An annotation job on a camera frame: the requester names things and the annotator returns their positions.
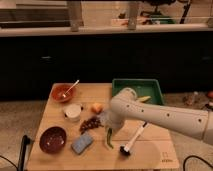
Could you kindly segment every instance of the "green plastic bin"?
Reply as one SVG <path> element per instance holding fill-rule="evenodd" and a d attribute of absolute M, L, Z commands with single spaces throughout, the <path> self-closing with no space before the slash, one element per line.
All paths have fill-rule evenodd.
<path fill-rule="evenodd" d="M 160 86 L 156 79 L 113 79 L 112 96 L 126 87 L 134 89 L 138 97 L 151 96 L 151 99 L 147 103 L 164 104 Z"/>

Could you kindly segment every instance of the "dark wooden bowl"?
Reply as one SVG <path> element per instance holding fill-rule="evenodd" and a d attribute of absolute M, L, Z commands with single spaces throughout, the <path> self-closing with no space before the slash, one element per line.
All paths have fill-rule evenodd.
<path fill-rule="evenodd" d="M 63 128 L 51 127 L 41 135 L 39 145 L 43 152 L 55 154 L 65 146 L 66 139 L 66 132 Z"/>

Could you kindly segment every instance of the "blue sponge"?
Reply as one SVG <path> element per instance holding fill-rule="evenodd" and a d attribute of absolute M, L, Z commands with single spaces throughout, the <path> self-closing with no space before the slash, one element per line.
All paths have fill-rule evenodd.
<path fill-rule="evenodd" d="M 77 153 L 81 154 L 86 147 L 88 147 L 93 142 L 93 138 L 88 132 L 82 134 L 79 138 L 73 141 L 71 147 Z"/>

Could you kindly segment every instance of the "small white bowl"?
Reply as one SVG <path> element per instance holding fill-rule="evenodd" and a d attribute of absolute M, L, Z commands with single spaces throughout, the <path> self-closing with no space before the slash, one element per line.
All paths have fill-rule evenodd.
<path fill-rule="evenodd" d="M 70 104 L 63 109 L 63 112 L 70 121 L 77 122 L 80 120 L 81 108 L 79 104 Z"/>

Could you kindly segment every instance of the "dark cabinet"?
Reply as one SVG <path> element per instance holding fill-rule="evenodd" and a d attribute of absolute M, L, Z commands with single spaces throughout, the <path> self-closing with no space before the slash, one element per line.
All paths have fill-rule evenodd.
<path fill-rule="evenodd" d="M 212 32 L 0 38 L 0 98 L 47 98 L 55 82 L 155 78 L 163 92 L 213 87 Z"/>

